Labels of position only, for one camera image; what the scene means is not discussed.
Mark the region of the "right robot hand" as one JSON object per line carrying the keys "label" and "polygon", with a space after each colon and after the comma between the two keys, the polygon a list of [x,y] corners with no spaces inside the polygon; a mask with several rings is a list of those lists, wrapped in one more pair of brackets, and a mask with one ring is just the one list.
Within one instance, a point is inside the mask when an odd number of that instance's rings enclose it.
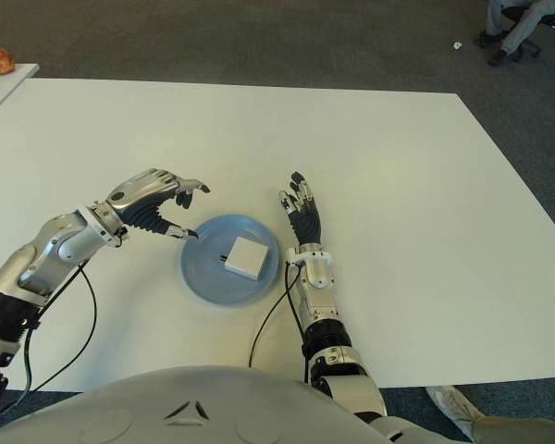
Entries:
{"label": "right robot hand", "polygon": [[300,246],[321,243],[321,221],[314,194],[305,177],[298,171],[291,176],[292,193],[280,191],[278,199],[288,216],[290,226]]}

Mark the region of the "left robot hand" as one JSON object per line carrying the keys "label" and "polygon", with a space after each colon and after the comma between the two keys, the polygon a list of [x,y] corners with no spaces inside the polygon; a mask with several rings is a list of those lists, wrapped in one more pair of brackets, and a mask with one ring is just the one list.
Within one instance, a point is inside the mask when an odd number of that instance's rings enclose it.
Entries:
{"label": "left robot hand", "polygon": [[189,209],[196,190],[210,192],[198,179],[184,179],[169,171],[151,168],[118,185],[106,201],[125,225],[180,240],[198,239],[194,230],[182,228],[160,214],[161,205],[169,200]]}

